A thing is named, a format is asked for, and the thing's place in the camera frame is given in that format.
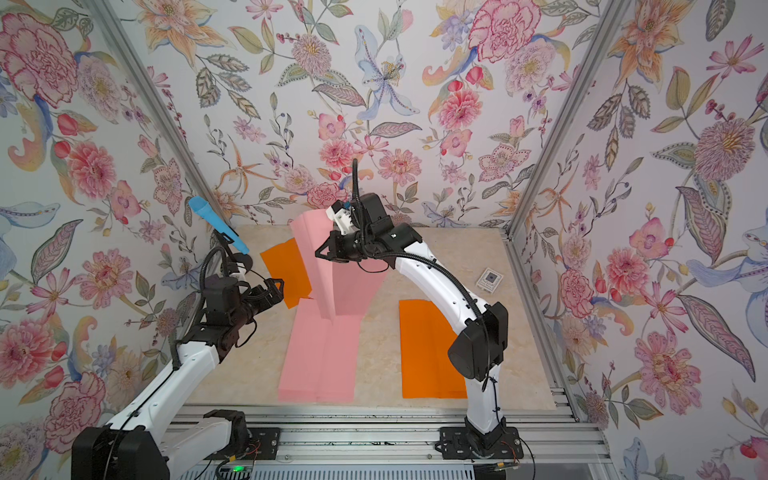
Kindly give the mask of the large pink paper sheet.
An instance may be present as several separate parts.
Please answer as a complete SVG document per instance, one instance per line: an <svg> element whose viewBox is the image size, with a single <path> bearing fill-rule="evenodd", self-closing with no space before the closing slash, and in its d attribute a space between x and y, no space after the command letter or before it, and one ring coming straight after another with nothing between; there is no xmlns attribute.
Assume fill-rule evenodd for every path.
<svg viewBox="0 0 768 480"><path fill-rule="evenodd" d="M287 403L349 403L354 399L362 318L324 318L317 302L302 299L278 386Z"/></svg>

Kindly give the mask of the orange paper sheet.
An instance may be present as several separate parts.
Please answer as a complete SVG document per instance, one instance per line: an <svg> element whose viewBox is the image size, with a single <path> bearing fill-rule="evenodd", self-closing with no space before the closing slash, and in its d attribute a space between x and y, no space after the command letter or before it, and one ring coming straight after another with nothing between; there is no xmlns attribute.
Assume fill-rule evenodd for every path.
<svg viewBox="0 0 768 480"><path fill-rule="evenodd" d="M428 300L399 302L402 393L406 399L466 399L465 378L448 350L457 335Z"/></svg>

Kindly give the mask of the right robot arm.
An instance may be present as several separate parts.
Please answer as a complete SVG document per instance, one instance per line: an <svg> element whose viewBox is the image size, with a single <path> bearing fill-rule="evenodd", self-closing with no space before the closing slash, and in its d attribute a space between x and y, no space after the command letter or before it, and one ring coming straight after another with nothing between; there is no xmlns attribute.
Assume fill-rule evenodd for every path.
<svg viewBox="0 0 768 480"><path fill-rule="evenodd" d="M394 224L378 195L356 194L326 211L333 222L315 251L336 263L385 262L413 282L456 335L447 356L466 381L468 407L460 427L443 427L434 448L445 460L519 462L525 446L500 402L500 370L508 346L508 311L468 290L410 225Z"/></svg>

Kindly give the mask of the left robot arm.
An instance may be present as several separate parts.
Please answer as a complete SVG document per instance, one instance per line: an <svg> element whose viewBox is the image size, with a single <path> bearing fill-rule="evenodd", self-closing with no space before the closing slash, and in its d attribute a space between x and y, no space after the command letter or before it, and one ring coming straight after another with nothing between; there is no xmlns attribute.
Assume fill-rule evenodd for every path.
<svg viewBox="0 0 768 480"><path fill-rule="evenodd" d="M241 344L240 331L284 300L284 282L251 286L234 276L203 280L201 302L171 361L150 385L101 427L88 427L72 447L74 479L178 479L202 460L248 453L252 435L241 411L215 409L170 440L172 421L198 385Z"/></svg>

